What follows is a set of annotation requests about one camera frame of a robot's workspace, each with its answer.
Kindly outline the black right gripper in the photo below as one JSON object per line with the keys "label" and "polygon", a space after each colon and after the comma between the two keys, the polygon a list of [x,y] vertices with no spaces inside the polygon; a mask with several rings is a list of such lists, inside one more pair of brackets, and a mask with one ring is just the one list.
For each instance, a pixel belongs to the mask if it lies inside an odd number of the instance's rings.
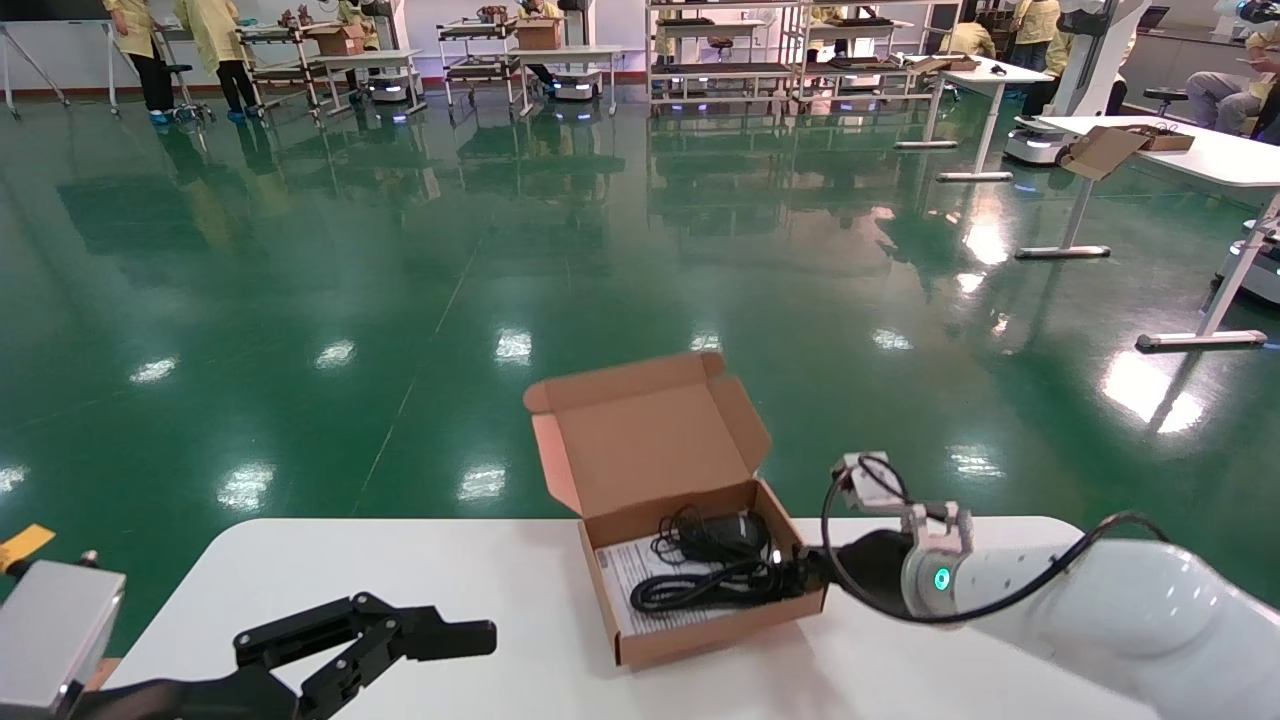
{"label": "black right gripper", "polygon": [[783,602],[837,587],[877,612],[908,616],[902,570],[914,538],[902,530],[874,529],[833,547],[824,529],[823,547],[795,547],[795,560],[768,566],[768,602]]}

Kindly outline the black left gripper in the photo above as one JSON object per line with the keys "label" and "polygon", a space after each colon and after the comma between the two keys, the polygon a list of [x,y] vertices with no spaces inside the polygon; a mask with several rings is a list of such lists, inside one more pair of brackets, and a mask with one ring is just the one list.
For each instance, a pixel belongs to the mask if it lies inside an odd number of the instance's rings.
{"label": "black left gripper", "polygon": [[[369,592],[239,633],[237,670],[216,679],[154,679],[84,693],[77,719],[332,719],[401,660],[431,662],[497,651],[490,620],[447,621],[436,607],[396,607]],[[274,671],[337,650],[293,692]]]}

